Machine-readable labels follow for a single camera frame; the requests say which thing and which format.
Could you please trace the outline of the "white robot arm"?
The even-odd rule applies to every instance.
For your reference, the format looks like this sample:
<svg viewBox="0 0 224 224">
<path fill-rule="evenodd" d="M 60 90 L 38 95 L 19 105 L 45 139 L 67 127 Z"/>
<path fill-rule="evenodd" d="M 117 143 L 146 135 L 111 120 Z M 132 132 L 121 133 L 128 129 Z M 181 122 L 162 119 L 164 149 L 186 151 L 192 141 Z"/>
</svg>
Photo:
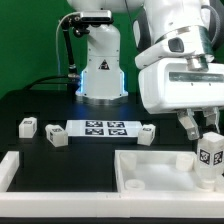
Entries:
<svg viewBox="0 0 224 224">
<path fill-rule="evenodd" d="M 114 12 L 140 9 L 133 22 L 135 65 L 144 108 L 151 114 L 175 113 L 188 138 L 200 132 L 194 113 L 217 126 L 224 107 L 224 64 L 214 51 L 224 43 L 221 0 L 67 0 L 76 21 L 90 30 L 82 96 L 116 98 L 123 90 L 119 71 L 120 34 Z"/>
</svg>

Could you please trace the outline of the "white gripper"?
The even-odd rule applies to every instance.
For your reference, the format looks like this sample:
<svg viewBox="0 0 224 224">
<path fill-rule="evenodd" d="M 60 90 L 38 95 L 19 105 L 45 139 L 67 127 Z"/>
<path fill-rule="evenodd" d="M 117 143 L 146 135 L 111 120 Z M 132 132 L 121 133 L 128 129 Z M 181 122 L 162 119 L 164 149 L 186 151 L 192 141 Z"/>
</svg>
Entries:
<svg viewBox="0 0 224 224">
<path fill-rule="evenodd" d="M 210 63 L 209 70 L 203 72 L 188 71 L 185 61 L 158 61 L 140 72 L 139 87 L 143 106 L 150 114 L 179 110 L 177 117 L 189 140 L 200 138 L 191 109 L 203 108 L 206 125 L 213 125 L 220 132 L 218 107 L 224 107 L 223 64 Z"/>
</svg>

